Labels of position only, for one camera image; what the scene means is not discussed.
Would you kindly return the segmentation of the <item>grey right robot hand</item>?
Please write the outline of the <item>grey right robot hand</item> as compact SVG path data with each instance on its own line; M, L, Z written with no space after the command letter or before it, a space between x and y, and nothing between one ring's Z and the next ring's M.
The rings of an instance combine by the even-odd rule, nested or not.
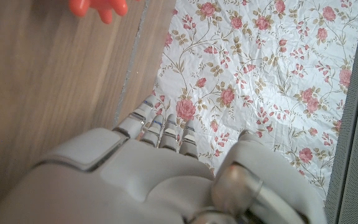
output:
M174 115L151 115L155 102L44 155L0 202L0 223L326 222L319 195L254 133L212 173L193 123L178 138Z

